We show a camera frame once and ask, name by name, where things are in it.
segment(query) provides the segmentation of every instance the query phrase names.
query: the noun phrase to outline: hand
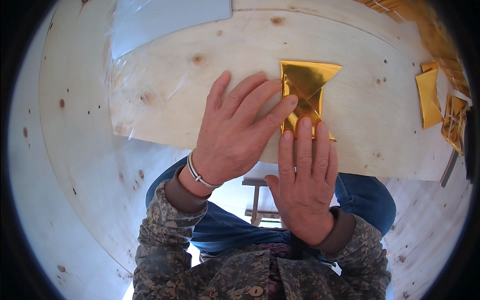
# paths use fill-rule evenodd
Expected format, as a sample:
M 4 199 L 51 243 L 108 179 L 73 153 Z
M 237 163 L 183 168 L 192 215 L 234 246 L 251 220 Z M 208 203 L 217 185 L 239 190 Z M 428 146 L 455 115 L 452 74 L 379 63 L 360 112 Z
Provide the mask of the hand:
M 265 102 L 281 90 L 280 79 L 267 81 L 264 72 L 251 75 L 228 93 L 222 104 L 222 94 L 229 82 L 230 73 L 225 71 L 212 85 L 192 156 L 193 167 L 212 185 L 250 171 L 260 159 L 268 140 L 293 112 L 298 101 L 295 95 L 287 96 L 263 118 L 253 122 Z M 179 180 L 198 196 L 206 196 L 212 191 L 194 181 L 186 168 L 180 173 Z
M 293 135 L 285 131 L 278 150 L 278 173 L 265 180 L 285 225 L 298 238 L 316 246 L 332 231 L 328 211 L 338 174 L 338 159 L 329 141 L 325 122 L 316 126 L 317 147 L 312 162 L 312 121 L 303 117 L 298 126 L 297 172 L 293 167 Z

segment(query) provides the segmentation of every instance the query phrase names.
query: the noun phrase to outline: camouflage jacket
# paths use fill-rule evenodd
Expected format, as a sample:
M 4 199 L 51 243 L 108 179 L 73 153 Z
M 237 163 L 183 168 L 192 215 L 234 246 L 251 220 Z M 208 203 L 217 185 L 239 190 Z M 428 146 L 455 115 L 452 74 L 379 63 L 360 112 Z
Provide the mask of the camouflage jacket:
M 161 183 L 140 226 L 133 275 L 133 299 L 268 299 L 270 250 L 251 245 L 191 267 L 187 253 L 195 225 L 206 213 L 184 213 L 165 197 Z M 381 233 L 354 216 L 355 230 L 336 254 L 324 254 L 342 268 L 339 276 L 313 258 L 277 258 L 286 299 L 384 299 L 390 282 Z

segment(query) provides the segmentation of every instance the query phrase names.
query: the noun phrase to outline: button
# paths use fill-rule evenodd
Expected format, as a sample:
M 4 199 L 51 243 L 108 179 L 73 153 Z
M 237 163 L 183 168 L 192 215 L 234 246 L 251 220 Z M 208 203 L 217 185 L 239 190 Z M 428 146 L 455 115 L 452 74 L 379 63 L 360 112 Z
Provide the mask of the button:
M 249 291 L 250 295 L 254 296 L 254 297 L 258 297 L 260 295 L 262 295 L 264 292 L 264 289 L 262 287 L 252 287 Z

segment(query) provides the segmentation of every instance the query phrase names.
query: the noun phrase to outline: silver bangle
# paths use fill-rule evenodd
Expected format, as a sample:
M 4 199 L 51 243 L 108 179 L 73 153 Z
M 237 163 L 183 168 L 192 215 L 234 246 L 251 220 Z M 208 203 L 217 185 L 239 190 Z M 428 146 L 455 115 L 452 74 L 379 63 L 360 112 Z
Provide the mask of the silver bangle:
M 202 176 L 197 173 L 197 171 L 193 167 L 193 163 L 192 163 L 192 156 L 193 156 L 194 151 L 195 151 L 195 149 L 193 149 L 190 152 L 190 154 L 188 154 L 187 167 L 188 167 L 188 171 L 190 171 L 190 174 L 193 176 L 195 181 L 199 181 L 199 182 L 203 183 L 204 185 L 206 185 L 207 187 L 209 187 L 211 189 L 216 189 L 216 188 L 221 187 L 223 185 L 223 183 L 219 184 L 219 185 L 213 185 L 213 184 L 207 183 L 205 180 L 202 179 Z

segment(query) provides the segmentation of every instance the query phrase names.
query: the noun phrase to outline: gold envelope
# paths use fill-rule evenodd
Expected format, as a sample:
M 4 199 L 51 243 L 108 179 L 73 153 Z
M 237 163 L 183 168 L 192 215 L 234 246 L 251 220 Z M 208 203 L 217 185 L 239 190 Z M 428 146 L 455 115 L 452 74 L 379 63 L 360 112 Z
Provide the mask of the gold envelope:
M 463 156 L 463 129 L 465 128 L 468 102 L 448 95 L 442 136 Z
M 442 122 L 442 109 L 437 98 L 438 63 L 421 65 L 423 73 L 415 76 L 420 98 L 420 112 L 423 129 Z
M 310 61 L 281 61 L 282 98 L 297 95 L 299 101 L 295 110 L 285 119 L 281 132 L 292 131 L 297 138 L 297 123 L 303 116 L 312 120 L 312 139 L 315 139 L 315 126 L 322 116 L 323 86 L 342 66 Z M 335 138 L 330 133 L 330 140 Z

